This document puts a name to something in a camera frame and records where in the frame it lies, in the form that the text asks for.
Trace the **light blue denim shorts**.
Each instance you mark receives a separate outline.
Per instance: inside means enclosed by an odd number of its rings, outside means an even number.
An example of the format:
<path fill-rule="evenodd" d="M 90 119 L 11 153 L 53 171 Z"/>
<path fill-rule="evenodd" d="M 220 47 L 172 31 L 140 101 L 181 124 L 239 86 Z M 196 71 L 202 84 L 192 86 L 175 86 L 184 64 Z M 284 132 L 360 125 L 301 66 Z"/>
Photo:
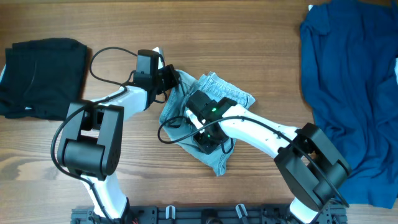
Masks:
<path fill-rule="evenodd" d="M 197 130 L 194 124 L 190 124 L 184 118 L 187 110 L 199 112 L 206 107 L 215 106 L 224 97 L 234 100 L 246 109 L 256 101 L 251 94 L 224 81 L 215 72 L 202 75 L 198 80 L 182 70 L 178 73 L 180 84 L 171 90 L 159 118 L 162 129 L 172 141 Z M 221 176 L 226 172 L 226 162 L 233 152 L 235 143 L 235 139 L 227 139 L 210 154 L 204 153 L 192 136 L 179 141 L 177 145 L 211 167 L 217 176 Z"/>

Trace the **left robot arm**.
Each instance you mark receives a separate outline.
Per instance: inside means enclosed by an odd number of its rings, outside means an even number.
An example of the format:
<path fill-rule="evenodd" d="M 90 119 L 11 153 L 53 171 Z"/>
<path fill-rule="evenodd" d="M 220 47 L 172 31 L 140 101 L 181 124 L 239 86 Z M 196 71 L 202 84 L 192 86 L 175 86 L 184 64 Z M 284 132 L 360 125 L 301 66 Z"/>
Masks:
<path fill-rule="evenodd" d="M 72 223 L 136 223 L 122 192 L 116 168 L 121 157 L 123 124 L 145 111 L 157 96 L 179 84 L 180 75 L 166 65 L 159 48 L 139 50 L 134 69 L 119 90 L 91 101 L 71 103 L 54 134 L 50 153 L 56 168 L 79 180 L 94 204 L 86 218 L 73 212 Z"/>

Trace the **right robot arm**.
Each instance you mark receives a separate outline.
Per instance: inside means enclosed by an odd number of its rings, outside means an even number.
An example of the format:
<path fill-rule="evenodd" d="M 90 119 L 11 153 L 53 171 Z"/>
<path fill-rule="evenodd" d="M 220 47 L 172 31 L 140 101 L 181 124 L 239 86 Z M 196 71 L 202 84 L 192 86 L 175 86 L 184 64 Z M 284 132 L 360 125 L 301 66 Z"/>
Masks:
<path fill-rule="evenodd" d="M 236 101 L 212 100 L 197 90 L 186 104 L 186 115 L 196 127 L 194 142 L 205 154 L 235 140 L 244 141 L 273 158 L 294 195 L 293 217 L 311 223 L 335 197 L 351 167 L 326 134 L 316 125 L 284 126 L 260 117 Z"/>

